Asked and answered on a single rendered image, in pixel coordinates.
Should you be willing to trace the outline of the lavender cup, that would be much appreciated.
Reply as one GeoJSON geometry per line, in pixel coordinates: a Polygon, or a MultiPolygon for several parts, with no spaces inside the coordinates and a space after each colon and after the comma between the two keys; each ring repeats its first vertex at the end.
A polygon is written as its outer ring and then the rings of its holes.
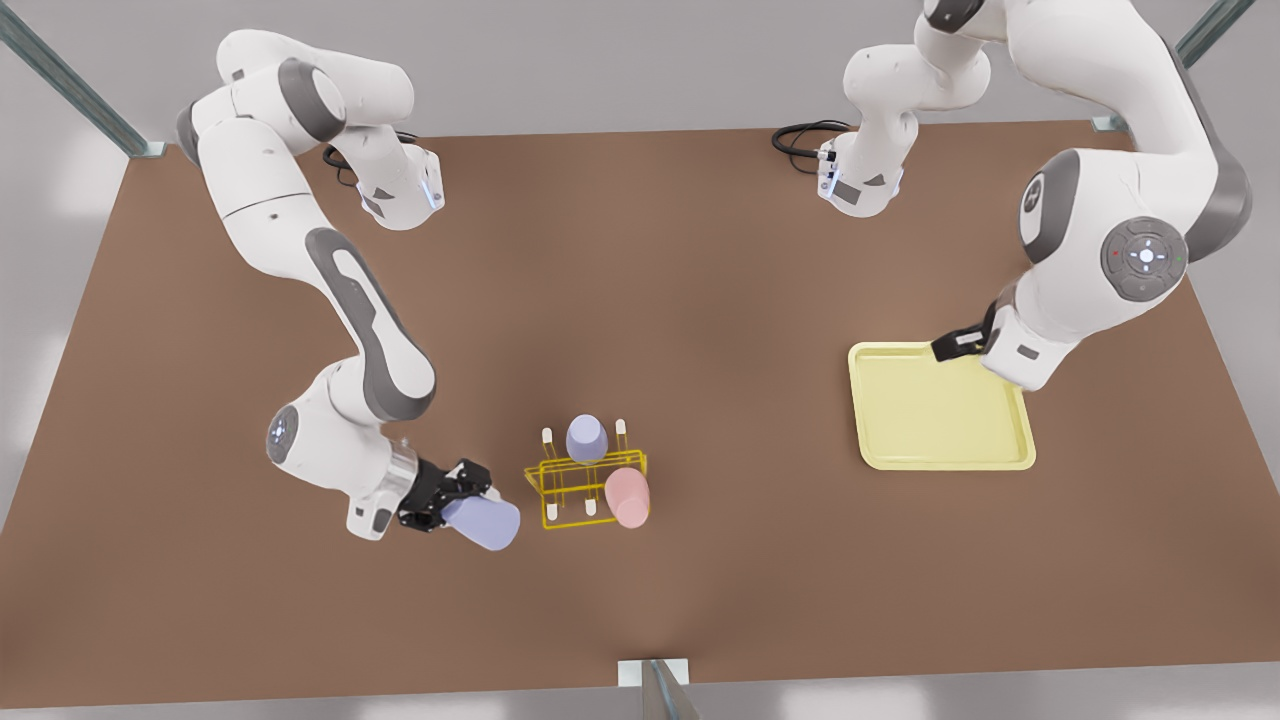
{"type": "Polygon", "coordinates": [[[575,462],[591,465],[609,452],[609,434],[598,418],[580,414],[570,423],[564,445],[575,462]]]}
{"type": "Polygon", "coordinates": [[[518,507],[485,496],[458,498],[444,506],[440,518],[461,536],[489,551],[508,547],[521,524],[518,507]]]}

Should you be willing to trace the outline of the pink cup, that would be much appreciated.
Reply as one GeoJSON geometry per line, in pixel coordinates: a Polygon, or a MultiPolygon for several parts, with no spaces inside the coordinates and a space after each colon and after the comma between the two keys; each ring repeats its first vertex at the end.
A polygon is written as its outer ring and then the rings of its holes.
{"type": "Polygon", "coordinates": [[[618,524],[641,527],[650,512],[650,491],[644,474],[635,468],[618,468],[605,479],[605,501],[618,524]]]}

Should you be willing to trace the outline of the pale yellow tray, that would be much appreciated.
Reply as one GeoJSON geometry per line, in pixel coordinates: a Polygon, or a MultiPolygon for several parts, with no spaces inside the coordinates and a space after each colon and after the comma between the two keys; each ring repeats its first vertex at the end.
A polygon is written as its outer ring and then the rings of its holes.
{"type": "Polygon", "coordinates": [[[1023,389],[927,342],[861,342],[847,352],[858,447],[882,471],[1021,471],[1036,462],[1023,389]]]}

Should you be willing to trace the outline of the silver frame post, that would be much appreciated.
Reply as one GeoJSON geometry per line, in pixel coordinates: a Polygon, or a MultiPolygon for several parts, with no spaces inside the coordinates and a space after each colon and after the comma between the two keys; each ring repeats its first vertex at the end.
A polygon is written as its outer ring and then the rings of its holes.
{"type": "Polygon", "coordinates": [[[95,88],[0,0],[0,41],[128,158],[161,158],[166,145],[146,140],[95,88]]]}
{"type": "MultiPolygon", "coordinates": [[[[1253,5],[1257,0],[1213,0],[1201,18],[1183,35],[1175,46],[1185,69],[1190,69],[1253,5]]],[[[1133,140],[1128,123],[1119,114],[1091,118],[1091,126],[1100,133],[1124,133],[1133,140]]]]}
{"type": "Polygon", "coordinates": [[[631,659],[617,662],[617,687],[639,688],[641,720],[703,720],[687,694],[687,659],[631,659]]]}

